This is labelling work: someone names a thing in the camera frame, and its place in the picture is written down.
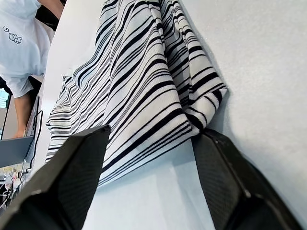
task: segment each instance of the black and white striped cloth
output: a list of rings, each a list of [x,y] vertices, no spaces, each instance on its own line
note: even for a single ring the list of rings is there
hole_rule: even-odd
[[[93,57],[65,76],[46,161],[72,134],[110,124],[99,185],[203,130],[226,93],[176,0],[109,0]]]

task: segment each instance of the printed graphic on shirt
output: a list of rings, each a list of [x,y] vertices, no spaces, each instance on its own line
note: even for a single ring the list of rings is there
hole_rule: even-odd
[[[16,44],[20,44],[21,40],[22,40],[22,37],[18,37],[16,34],[11,34],[10,33],[9,39],[11,41],[13,41],[14,43],[16,43]]]
[[[3,27],[3,30],[4,30],[4,32],[9,32],[10,30],[9,30],[9,28],[8,27]]]

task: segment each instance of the person's arm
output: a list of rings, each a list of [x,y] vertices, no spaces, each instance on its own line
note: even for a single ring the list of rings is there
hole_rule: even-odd
[[[58,19],[60,19],[64,6],[60,0],[38,0],[43,6],[50,10]]]
[[[31,114],[31,99],[29,93],[15,98],[15,108],[17,113],[18,130],[14,138],[22,138]]]

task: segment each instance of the white t-shirt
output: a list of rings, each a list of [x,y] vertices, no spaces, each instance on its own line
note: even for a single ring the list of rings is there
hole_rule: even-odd
[[[28,77],[45,73],[54,31],[35,18],[37,0],[0,0],[0,76],[13,96],[32,89]]]

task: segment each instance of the gray panel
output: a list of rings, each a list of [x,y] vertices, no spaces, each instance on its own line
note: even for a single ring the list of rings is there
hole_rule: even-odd
[[[25,137],[0,141],[0,168],[23,162],[32,140],[33,137]]]

